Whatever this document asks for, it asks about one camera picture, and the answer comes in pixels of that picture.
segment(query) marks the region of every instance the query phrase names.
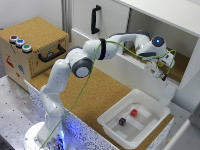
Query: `cork mat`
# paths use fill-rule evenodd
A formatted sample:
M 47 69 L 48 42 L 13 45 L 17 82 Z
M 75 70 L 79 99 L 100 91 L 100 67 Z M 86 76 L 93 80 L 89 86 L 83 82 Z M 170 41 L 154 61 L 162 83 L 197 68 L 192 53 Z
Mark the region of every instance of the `cork mat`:
M 0 31 L 0 37 L 9 42 L 12 35 L 24 39 L 33 51 L 48 45 L 68 34 L 40 17 L 21 22 Z
M 50 71 L 47 70 L 29 82 L 40 90 L 47 83 Z M 65 91 L 60 94 L 65 108 L 69 109 L 72 106 L 86 79 L 70 75 Z M 120 150 L 125 150 L 105 134 L 102 126 L 97 122 L 97 118 L 129 92 L 131 89 L 94 68 L 90 81 L 72 112 Z M 172 119 L 173 115 L 169 114 L 136 150 L 146 149 Z
M 136 52 L 134 46 L 130 48 L 130 50 L 132 52 Z M 125 51 L 125 53 L 129 54 L 130 56 L 136 58 L 137 60 L 140 60 L 140 62 L 142 63 L 147 63 L 147 61 L 142 61 L 141 59 L 139 59 L 138 57 L 136 57 L 135 55 L 131 54 L 128 51 Z M 169 77 L 179 83 L 181 83 L 181 80 L 183 78 L 183 75 L 185 73 L 185 70 L 187 68 L 187 65 L 190 61 L 190 58 L 180 54 L 180 53 L 176 53 L 176 57 L 175 57 L 175 65 L 174 67 L 170 70 L 169 73 Z M 160 70 L 163 71 L 163 73 L 167 73 L 168 67 L 167 66 L 163 66 L 160 68 Z

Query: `white tray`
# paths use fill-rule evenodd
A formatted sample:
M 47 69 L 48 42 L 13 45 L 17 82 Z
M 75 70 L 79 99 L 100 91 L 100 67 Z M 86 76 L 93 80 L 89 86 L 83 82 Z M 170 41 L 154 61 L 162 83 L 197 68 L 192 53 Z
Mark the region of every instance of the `white tray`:
M 132 109 L 138 115 L 132 117 Z M 170 109 L 144 92 L 134 89 L 118 103 L 104 112 L 97 121 L 103 126 L 105 133 L 126 149 L 135 149 L 170 113 Z M 120 118 L 126 124 L 118 124 Z

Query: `green cable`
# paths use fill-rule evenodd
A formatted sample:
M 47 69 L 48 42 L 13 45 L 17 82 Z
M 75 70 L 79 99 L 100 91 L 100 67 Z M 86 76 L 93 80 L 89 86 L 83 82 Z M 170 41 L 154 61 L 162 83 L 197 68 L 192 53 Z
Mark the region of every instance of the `green cable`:
M 89 79 L 90 79 L 90 76 L 91 76 L 91 73 L 92 73 L 92 70 L 93 70 L 93 66 L 94 66 L 94 62 L 95 62 L 95 59 L 96 59 L 97 51 L 98 51 L 100 45 L 101 45 L 101 44 L 99 44 L 99 46 L 98 46 L 97 49 L 96 49 L 95 56 L 94 56 L 94 60 L 93 60 L 93 63 L 92 63 L 91 72 L 90 72 L 90 74 L 89 74 L 89 76 L 88 76 L 88 78 L 87 78 L 87 80 L 86 80 L 86 82 L 85 82 L 85 84 L 84 84 L 84 86 L 83 86 L 81 92 L 79 93 L 78 97 L 76 98 L 74 104 L 73 104 L 73 105 L 71 106 L 71 108 L 66 112 L 66 114 L 62 117 L 62 119 L 60 120 L 60 122 L 59 122 L 59 123 L 56 125 L 56 127 L 53 129 L 53 131 L 52 131 L 51 134 L 48 136 L 48 138 L 46 139 L 46 141 L 44 142 L 44 144 L 40 147 L 40 149 L 44 147 L 44 145 L 47 143 L 47 141 L 49 140 L 49 138 L 51 137 L 51 135 L 53 134 L 53 132 L 54 132 L 54 131 L 56 130 L 56 128 L 60 125 L 60 123 L 65 119 L 65 117 L 69 114 L 69 112 L 73 109 L 73 107 L 76 105 L 78 99 L 80 98 L 81 94 L 83 93 L 83 90 L 85 89 L 85 87 L 86 87 L 86 85 L 87 85 L 87 83 L 88 83 L 88 81 L 89 81 Z
M 106 42 L 117 44 L 117 45 L 123 47 L 125 50 L 129 51 L 131 54 L 133 54 L 133 55 L 135 55 L 135 56 L 137 56 L 137 57 L 140 57 L 140 58 L 152 58 L 152 59 L 153 59 L 153 58 L 158 58 L 158 57 L 160 57 L 160 56 L 163 56 L 163 55 L 165 55 L 165 54 L 168 54 L 168 53 L 170 53 L 170 52 L 174 52 L 174 57 L 173 57 L 173 60 L 172 60 L 172 62 L 171 62 L 171 64 L 170 64 L 170 67 L 169 67 L 169 69 L 168 69 L 168 71 L 167 71 L 167 75 L 168 75 L 169 72 L 170 72 L 171 65 L 172 65 L 172 63 L 173 63 L 173 61 L 174 61 L 174 58 L 175 58 L 175 55 L 176 55 L 176 50 L 171 50 L 171 51 L 168 51 L 168 52 L 166 52 L 166 53 L 164 53 L 164 54 L 161 54 L 161 55 L 157 55 L 157 56 L 153 56 L 153 57 L 143 57 L 143 56 L 139 56 L 139 55 L 133 53 L 131 50 L 129 50 L 127 47 L 121 45 L 120 43 L 117 43 L 117 42 L 114 42 L 114 41 L 106 41 Z M 81 89 L 81 91 L 80 91 L 78 97 L 76 98 L 76 100 L 75 100 L 75 102 L 73 103 L 73 105 L 71 106 L 71 108 L 66 112 L 66 114 L 62 117 L 62 119 L 59 121 L 59 123 L 58 123 L 58 124 L 56 125 L 56 127 L 53 129 L 53 131 L 52 131 L 51 134 L 48 136 L 48 138 L 46 139 L 46 141 L 44 142 L 44 144 L 40 147 L 40 149 L 44 147 L 44 145 L 47 143 L 47 141 L 49 140 L 49 138 L 51 137 L 51 135 L 53 134 L 53 132 L 54 132 L 54 131 L 56 130 L 56 128 L 60 125 L 60 123 L 65 119 L 65 117 L 69 114 L 69 112 L 71 112 L 71 110 L 72 110 L 73 107 L 76 105 L 77 101 L 79 100 L 80 96 L 82 95 L 83 90 L 85 89 L 85 87 L 86 87 L 86 85 L 87 85 L 87 83 L 88 83 L 88 81 L 89 81 L 89 79 L 90 79 L 90 76 L 91 76 L 91 74 L 92 74 L 94 62 L 95 62 L 95 60 L 96 60 L 96 55 L 97 55 L 97 52 L 98 52 L 98 49 L 99 49 L 100 45 L 101 45 L 101 44 L 99 44 L 99 46 L 98 46 L 97 49 L 96 49 L 95 56 L 94 56 L 93 63 L 92 63 L 91 72 L 90 72 L 90 74 L 89 74 L 89 76 L 88 76 L 88 78 L 87 78 L 87 80 L 86 80 L 86 82 L 85 82 L 83 88 Z

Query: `wooden box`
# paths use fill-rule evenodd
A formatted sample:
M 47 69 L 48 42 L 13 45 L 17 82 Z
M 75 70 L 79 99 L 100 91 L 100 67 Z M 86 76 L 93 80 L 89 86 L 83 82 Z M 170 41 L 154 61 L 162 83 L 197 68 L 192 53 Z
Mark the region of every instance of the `wooden box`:
M 12 35 L 31 45 L 32 52 L 24 53 L 15 44 L 10 44 Z M 35 17 L 1 30 L 0 50 L 7 75 L 28 90 L 24 79 L 29 81 L 52 67 L 57 59 L 65 58 L 69 51 L 69 36 L 42 18 Z

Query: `drawer handle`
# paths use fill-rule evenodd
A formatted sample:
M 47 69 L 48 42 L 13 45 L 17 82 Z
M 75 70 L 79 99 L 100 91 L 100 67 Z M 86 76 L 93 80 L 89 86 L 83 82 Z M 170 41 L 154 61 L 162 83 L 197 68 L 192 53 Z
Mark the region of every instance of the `drawer handle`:
M 60 56 L 60 55 L 62 55 L 62 54 L 64 54 L 66 52 L 66 50 L 63 47 L 61 47 L 60 44 L 58 45 L 58 49 L 60 50 L 59 52 L 57 52 L 57 53 L 55 53 L 55 54 L 53 54 L 53 55 L 51 55 L 49 57 L 46 57 L 46 58 L 43 57 L 41 54 L 38 54 L 38 58 L 42 62 L 46 63 L 46 62 L 49 62 L 49 61 L 53 60 L 54 58 L 56 58 L 56 57 L 58 57 L 58 56 Z
M 92 9 L 91 31 L 92 34 L 98 33 L 100 30 L 96 28 L 96 12 L 101 10 L 101 7 L 96 5 L 96 8 Z

